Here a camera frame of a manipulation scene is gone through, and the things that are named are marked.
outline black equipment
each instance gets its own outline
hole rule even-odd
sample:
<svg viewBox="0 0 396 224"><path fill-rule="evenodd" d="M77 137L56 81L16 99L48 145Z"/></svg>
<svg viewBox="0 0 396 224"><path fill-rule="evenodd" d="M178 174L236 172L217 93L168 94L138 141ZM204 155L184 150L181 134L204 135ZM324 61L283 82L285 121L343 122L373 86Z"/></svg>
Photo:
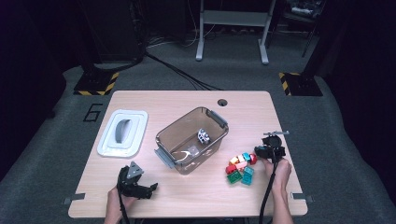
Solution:
<svg viewBox="0 0 396 224"><path fill-rule="evenodd" d="M147 31L136 0L78 0L101 63L144 57Z"/></svg>
<svg viewBox="0 0 396 224"><path fill-rule="evenodd" d="M139 186L137 181L142 177L143 170L134 162L131 161L131 166L125 166L120 170L119 179L117 181L117 190L119 192L120 210L122 216L127 224L129 219L125 211L125 206L122 202L121 194L126 197L135 197L138 199L151 198L152 191L157 189L158 183L151 185L149 188Z"/></svg>
<svg viewBox="0 0 396 224"><path fill-rule="evenodd" d="M263 146L254 147L254 152L257 156L264 159L272 159L272 163L276 163L286 156L285 148L282 147L282 140L277 134L289 134L289 131L265 134L268 137L262 139Z"/></svg>

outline metal rack leg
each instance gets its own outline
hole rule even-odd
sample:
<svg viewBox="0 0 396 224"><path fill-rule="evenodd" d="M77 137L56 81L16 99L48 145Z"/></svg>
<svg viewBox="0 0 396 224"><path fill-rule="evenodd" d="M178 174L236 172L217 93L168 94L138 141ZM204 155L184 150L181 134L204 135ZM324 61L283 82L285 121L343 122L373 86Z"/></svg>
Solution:
<svg viewBox="0 0 396 224"><path fill-rule="evenodd" d="M272 15L274 12L275 2L276 2L276 0L272 0L272 2L271 2L271 6L268 10L267 19L265 22L264 32L262 33L262 39L259 39L260 55L262 56L262 63L265 65L267 65L269 63L267 50L265 48L265 38L268 35L268 29L271 24L271 19L272 19Z"/></svg>
<svg viewBox="0 0 396 224"><path fill-rule="evenodd" d="M199 17L199 42L195 60L200 62L204 54L204 0L201 0L201 12Z"/></svg>

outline black cable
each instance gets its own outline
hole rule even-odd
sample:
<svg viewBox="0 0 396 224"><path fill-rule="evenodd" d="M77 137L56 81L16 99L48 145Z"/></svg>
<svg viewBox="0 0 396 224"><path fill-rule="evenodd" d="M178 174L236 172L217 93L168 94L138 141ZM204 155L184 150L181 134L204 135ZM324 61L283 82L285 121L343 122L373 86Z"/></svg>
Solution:
<svg viewBox="0 0 396 224"><path fill-rule="evenodd" d="M139 57L135 61L133 61L132 63L126 64L126 65L123 65L123 66L120 66L120 67L115 67L115 68L98 68L98 67L96 67L96 68L98 70L100 70L100 71L103 71L103 72L117 73L117 72L123 71L125 69L132 68L133 66L141 63L142 61L143 61L143 58Z"/></svg>
<svg viewBox="0 0 396 224"><path fill-rule="evenodd" d="M159 45L161 43L164 43L167 41L167 38L165 35L158 35L158 36L153 36L149 41L148 41L148 47L154 46L154 45Z"/></svg>
<svg viewBox="0 0 396 224"><path fill-rule="evenodd" d="M120 210L121 210L121 212L122 212L122 216L123 216L123 218L124 218L124 220L125 220L125 223L126 223L126 224L130 224L130 223L129 223L129 219L128 219L128 215L126 214L126 211L125 211L125 206L124 206L124 204L123 204L123 202L122 202L121 191L120 191L120 177L119 177L118 183L117 183L117 192L119 193Z"/></svg>
<svg viewBox="0 0 396 224"><path fill-rule="evenodd" d="M159 62L159 63L162 63L162 64L164 64L166 67L168 67L168 68L174 70L176 73L178 73L178 74L181 75L182 77L186 78L193 86L194 86L194 84L195 84L195 85L197 85L198 87L200 87L202 90L211 91L210 88L212 88L212 89L217 90L217 91L223 91L223 89L220 89L220 88L218 88L218 87L209 85L209 84L207 84L207 83L204 83L204 82L202 82L202 81L196 79L195 77L190 76L189 74L185 73L184 71L182 71L182 70L180 70L180 69L174 67L172 64L166 63L166 62L164 62L164 61L158 59L157 57L155 57L155 56L149 54L148 52L146 52L145 55L148 56L149 58L151 58L152 60L157 61L157 62Z"/></svg>
<svg viewBox="0 0 396 224"><path fill-rule="evenodd" d="M268 183L267 190L265 191L264 199L262 200L262 207L260 209L260 218L259 218L259 223L260 224L262 224L262 220L263 220L263 217L264 217L265 204L267 203L268 196L270 195L272 186L274 184L275 171L276 171L276 168L277 168L277 165L278 165L278 160L276 159L276 154L274 152L274 149L272 147L271 147L271 149L272 149L272 152L273 152L272 163L274 164L274 168L273 168L273 172L272 172L271 177L270 177L270 181Z"/></svg>
<svg viewBox="0 0 396 224"><path fill-rule="evenodd" d="M271 188L272 188L272 185L274 183L274 179L275 179L275 165L274 165L274 171L271 174L270 182L268 183L267 191L265 191L264 199L262 200L262 207L260 209L260 218L259 218L259 223L260 224L262 224L262 220L263 220L263 217L264 217L265 204L267 203L268 196L270 195Z"/></svg>

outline human hand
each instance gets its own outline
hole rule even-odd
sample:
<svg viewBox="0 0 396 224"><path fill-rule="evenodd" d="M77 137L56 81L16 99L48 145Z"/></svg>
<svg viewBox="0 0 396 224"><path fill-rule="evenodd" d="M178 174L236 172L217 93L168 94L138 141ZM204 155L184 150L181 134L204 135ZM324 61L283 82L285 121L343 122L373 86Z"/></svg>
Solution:
<svg viewBox="0 0 396 224"><path fill-rule="evenodd" d="M132 203L137 200L134 197L125 197L121 195L122 203L125 206L125 211L132 207ZM122 219L122 212L120 210L120 198L117 188L114 187L107 193L107 206L105 224L116 224Z"/></svg>
<svg viewBox="0 0 396 224"><path fill-rule="evenodd" d="M274 165L269 162L267 159L262 159L262 162L265 166L265 174L268 179L271 177L271 174L274 171ZM274 183L272 186L273 192L285 192L286 186L289 182L289 177L291 174L291 165L288 160L281 159L276 167L276 178L274 179Z"/></svg>

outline red toy block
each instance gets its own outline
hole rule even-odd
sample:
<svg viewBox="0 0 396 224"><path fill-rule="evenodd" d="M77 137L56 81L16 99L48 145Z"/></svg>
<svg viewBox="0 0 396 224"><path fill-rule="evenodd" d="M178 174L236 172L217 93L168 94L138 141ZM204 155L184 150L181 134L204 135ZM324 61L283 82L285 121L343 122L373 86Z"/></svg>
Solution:
<svg viewBox="0 0 396 224"><path fill-rule="evenodd" d="M225 173L227 173L227 175L230 175L234 171L236 171L235 165L229 165L225 168Z"/></svg>
<svg viewBox="0 0 396 224"><path fill-rule="evenodd" d="M250 165L254 165L257 162L257 156L254 154L250 154Z"/></svg>

